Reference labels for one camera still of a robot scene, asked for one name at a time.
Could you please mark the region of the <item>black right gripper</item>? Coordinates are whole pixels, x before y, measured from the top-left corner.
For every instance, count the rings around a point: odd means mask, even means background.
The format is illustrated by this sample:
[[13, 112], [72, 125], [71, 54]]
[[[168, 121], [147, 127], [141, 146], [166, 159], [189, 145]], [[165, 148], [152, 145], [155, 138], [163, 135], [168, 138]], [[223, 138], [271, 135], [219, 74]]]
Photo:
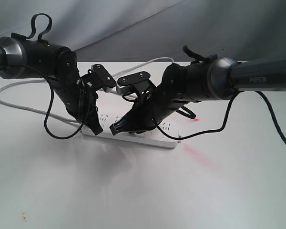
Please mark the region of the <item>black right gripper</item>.
[[110, 125], [112, 135], [128, 132], [130, 134], [143, 134], [154, 130], [152, 110], [156, 107], [156, 95], [142, 95], [133, 101], [131, 109], [119, 121]]

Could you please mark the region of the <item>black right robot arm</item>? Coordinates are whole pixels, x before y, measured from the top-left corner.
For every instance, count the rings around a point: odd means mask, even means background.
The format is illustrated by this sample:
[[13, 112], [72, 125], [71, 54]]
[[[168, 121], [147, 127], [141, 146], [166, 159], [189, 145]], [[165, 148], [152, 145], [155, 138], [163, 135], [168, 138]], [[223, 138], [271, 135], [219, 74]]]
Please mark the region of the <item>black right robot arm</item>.
[[111, 133], [141, 134], [154, 130], [188, 103], [230, 100], [243, 91], [286, 92], [286, 57], [238, 62], [211, 55], [188, 66], [170, 64], [159, 85], [152, 83], [147, 72], [121, 77], [116, 90], [137, 97], [132, 108], [110, 126]]

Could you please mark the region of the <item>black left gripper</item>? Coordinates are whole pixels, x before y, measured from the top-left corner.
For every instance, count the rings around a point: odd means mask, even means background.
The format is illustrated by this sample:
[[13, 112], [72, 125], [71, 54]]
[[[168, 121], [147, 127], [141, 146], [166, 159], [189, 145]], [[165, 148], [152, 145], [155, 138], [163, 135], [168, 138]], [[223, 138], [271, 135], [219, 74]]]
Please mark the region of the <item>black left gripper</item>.
[[80, 128], [87, 126], [94, 135], [103, 132], [103, 125], [98, 119], [96, 101], [98, 95], [96, 92], [80, 93]]

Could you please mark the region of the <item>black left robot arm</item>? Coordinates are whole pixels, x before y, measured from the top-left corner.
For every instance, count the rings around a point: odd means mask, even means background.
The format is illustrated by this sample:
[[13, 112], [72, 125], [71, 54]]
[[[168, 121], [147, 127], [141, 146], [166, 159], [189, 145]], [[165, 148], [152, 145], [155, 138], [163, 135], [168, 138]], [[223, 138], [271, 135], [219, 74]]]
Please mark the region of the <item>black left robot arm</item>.
[[98, 95], [88, 84], [90, 74], [80, 76], [76, 53], [68, 47], [1, 37], [0, 67], [3, 79], [46, 76], [69, 115], [95, 135], [103, 131], [96, 108]]

